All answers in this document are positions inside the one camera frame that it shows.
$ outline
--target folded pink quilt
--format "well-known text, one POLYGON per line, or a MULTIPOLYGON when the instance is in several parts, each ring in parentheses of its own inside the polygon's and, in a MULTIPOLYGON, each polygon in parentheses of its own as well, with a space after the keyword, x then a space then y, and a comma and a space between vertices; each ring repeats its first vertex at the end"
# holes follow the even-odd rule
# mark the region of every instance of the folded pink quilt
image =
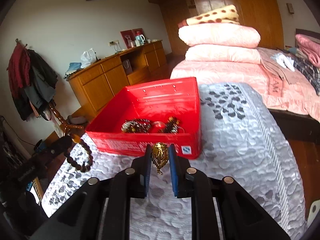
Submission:
POLYGON ((320 122, 320 97, 304 75, 299 71, 294 74, 297 82, 289 85, 258 64, 183 60, 173 69, 170 78, 196 77, 198 84, 245 82, 262 96, 268 108, 309 114, 320 122))
POLYGON ((299 48, 308 55, 311 63, 316 67, 320 67, 320 44, 310 40, 302 34, 297 34, 296 39, 299 48))
POLYGON ((231 23, 204 23, 183 26, 179 38, 189 46, 215 44, 255 48, 260 42, 260 34, 251 27, 231 23))
POLYGON ((188 61, 233 61, 260 64, 261 57, 256 49, 199 44, 190 47, 186 53, 188 61))

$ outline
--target red container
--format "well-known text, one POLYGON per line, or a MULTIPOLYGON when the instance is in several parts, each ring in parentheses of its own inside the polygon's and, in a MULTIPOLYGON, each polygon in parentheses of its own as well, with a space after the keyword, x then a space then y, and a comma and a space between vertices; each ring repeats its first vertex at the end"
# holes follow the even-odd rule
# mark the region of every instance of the red container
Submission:
POLYGON ((196 78, 166 79, 123 88, 87 126, 86 132, 101 151, 142 156, 147 144, 174 144, 177 155, 195 159, 200 154, 200 99, 196 78), (122 133, 125 120, 180 120, 179 133, 122 133))

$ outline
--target plaid shirt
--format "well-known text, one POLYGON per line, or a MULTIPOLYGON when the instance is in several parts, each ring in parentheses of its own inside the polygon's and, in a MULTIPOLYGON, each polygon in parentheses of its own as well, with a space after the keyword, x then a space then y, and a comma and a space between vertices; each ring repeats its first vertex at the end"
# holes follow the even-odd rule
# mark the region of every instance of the plaid shirt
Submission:
POLYGON ((308 79, 310 84, 316 90, 317 95, 320 96, 320 81, 314 78, 314 75, 312 74, 312 72, 310 73, 310 69, 311 69, 310 66, 308 66, 301 58, 294 57, 293 60, 294 60, 293 66, 308 79))
POLYGON ((313 66, 313 64, 308 59, 303 59, 296 57, 297 64, 300 65, 307 71, 316 81, 320 82, 320 69, 313 66))

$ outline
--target white quilted cover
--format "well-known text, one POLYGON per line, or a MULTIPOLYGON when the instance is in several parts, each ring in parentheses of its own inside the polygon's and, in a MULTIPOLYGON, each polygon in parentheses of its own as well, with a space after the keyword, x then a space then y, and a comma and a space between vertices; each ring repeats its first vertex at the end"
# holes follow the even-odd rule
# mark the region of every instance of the white quilted cover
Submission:
MULTIPOLYGON (((244 83, 199 86, 203 152, 193 167, 207 176, 232 176, 278 222, 291 239, 306 230, 302 180, 292 150, 260 95, 244 83)), ((87 134, 94 164, 88 173, 66 161, 50 183, 42 206, 51 216, 87 179, 115 176, 134 157, 100 152, 87 134)), ((83 149, 71 155, 82 163, 83 149)), ((173 196, 169 164, 152 165, 146 199, 132 199, 130 239, 191 239, 191 201, 173 196)))

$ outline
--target electrical outlet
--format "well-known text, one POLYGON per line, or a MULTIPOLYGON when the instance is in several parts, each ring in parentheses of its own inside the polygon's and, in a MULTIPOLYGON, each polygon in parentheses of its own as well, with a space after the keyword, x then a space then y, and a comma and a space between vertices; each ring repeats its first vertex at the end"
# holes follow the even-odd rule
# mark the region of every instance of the electrical outlet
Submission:
POLYGON ((119 40, 109 42, 109 46, 114 46, 116 44, 119 44, 119 40))

